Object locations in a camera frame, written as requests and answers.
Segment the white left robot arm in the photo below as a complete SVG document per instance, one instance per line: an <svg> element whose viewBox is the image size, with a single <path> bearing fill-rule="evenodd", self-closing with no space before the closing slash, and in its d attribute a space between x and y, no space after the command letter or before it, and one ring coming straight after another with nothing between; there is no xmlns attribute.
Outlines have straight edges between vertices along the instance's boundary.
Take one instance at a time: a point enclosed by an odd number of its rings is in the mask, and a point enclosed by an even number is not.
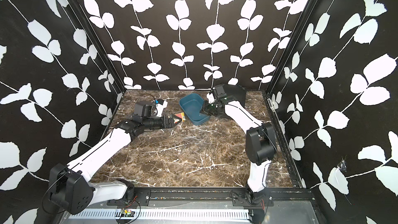
<svg viewBox="0 0 398 224"><path fill-rule="evenodd" d="M44 194L45 198L70 214L78 214L99 202L116 200L125 204L133 203L136 199L134 185L127 180L91 183L91 178L114 154L145 131L171 129L181 121L176 115L130 115L86 153L66 166L54 166L50 170L49 188Z"/></svg>

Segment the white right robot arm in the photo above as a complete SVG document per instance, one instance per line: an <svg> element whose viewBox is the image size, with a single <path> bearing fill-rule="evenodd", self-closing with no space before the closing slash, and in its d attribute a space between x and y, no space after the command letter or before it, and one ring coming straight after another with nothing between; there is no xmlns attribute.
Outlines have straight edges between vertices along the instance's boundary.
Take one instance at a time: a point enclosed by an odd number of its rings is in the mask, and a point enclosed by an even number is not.
<svg viewBox="0 0 398 224"><path fill-rule="evenodd" d="M227 115L245 132L245 151L251 163L247 185L252 192L266 188L268 168L277 153L275 130L271 123L261 122L249 113L237 100L223 98L205 101L202 112L208 115Z"/></svg>

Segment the yellow playing card box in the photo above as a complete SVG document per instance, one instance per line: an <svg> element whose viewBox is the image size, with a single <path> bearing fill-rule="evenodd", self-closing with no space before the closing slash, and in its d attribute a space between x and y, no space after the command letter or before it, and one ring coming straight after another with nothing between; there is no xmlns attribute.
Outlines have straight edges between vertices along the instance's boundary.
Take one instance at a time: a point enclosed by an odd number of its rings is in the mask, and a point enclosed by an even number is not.
<svg viewBox="0 0 398 224"><path fill-rule="evenodd" d="M178 118L180 118L182 122L184 122L184 121L186 120L186 117L185 117L184 112L175 114L175 116L177 116Z"/></svg>

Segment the teal plastic storage box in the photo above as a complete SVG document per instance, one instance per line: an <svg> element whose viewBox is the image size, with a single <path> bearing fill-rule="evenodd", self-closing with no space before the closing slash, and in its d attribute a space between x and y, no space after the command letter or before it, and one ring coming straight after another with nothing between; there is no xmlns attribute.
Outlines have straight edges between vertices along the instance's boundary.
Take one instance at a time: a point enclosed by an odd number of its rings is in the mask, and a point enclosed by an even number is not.
<svg viewBox="0 0 398 224"><path fill-rule="evenodd" d="M210 119L210 115L201 113L204 100L196 93L184 96L179 100L179 105L193 125L201 125Z"/></svg>

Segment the pile of steel nails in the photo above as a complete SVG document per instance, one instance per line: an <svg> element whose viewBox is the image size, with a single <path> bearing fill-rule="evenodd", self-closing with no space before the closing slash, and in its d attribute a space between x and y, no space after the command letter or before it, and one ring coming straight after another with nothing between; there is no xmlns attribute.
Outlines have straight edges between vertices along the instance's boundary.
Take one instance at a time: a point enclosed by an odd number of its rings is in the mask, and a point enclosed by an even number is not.
<svg viewBox="0 0 398 224"><path fill-rule="evenodd" d="M183 135L182 140L186 145L201 145L208 143L207 140L205 140L204 138L201 138L198 135L193 135L193 134Z"/></svg>

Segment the white perforated strip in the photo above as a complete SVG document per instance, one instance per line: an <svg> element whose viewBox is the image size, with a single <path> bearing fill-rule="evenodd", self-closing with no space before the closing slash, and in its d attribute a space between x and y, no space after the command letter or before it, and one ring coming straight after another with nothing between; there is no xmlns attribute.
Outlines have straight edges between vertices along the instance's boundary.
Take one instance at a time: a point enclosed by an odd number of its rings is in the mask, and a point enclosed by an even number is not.
<svg viewBox="0 0 398 224"><path fill-rule="evenodd" d="M243 222L251 220L247 209L130 209L127 215L121 215L119 209L91 208L69 219L77 220L190 220L190 221L227 221Z"/></svg>

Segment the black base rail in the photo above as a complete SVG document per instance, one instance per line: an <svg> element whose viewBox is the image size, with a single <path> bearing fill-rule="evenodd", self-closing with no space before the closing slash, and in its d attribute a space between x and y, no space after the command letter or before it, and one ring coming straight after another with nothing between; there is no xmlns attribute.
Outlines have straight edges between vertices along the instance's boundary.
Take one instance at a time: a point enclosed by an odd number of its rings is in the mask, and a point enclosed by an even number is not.
<svg viewBox="0 0 398 224"><path fill-rule="evenodd" d="M187 201L187 202L230 202L233 206L261 208L273 206L281 201L298 201L315 203L313 193L301 188L265 188L251 193L245 187L214 187L214 188L171 188L171 187L137 187L129 196L128 202L136 200L137 206L149 206L155 202Z"/></svg>

